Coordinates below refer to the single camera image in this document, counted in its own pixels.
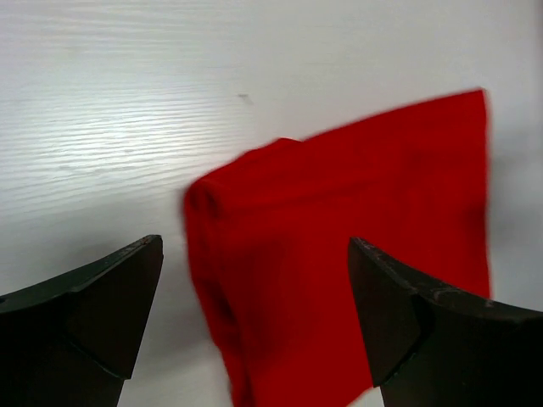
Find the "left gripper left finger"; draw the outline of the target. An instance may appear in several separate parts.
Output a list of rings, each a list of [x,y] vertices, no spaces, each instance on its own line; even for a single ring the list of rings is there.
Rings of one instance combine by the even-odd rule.
[[[163,264],[148,235],[1,297],[3,406],[116,406],[131,379]]]

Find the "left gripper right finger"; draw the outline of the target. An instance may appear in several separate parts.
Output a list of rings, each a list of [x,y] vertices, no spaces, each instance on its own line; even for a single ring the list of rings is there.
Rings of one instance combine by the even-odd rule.
[[[359,237],[348,268],[385,405],[541,405],[541,312],[463,291]]]

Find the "red t shirt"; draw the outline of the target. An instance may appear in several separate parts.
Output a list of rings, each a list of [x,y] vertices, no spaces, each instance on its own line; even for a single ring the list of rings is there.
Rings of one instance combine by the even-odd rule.
[[[346,406],[371,387],[352,237],[489,297],[487,168],[476,89],[280,138],[195,181],[188,263],[232,403]]]

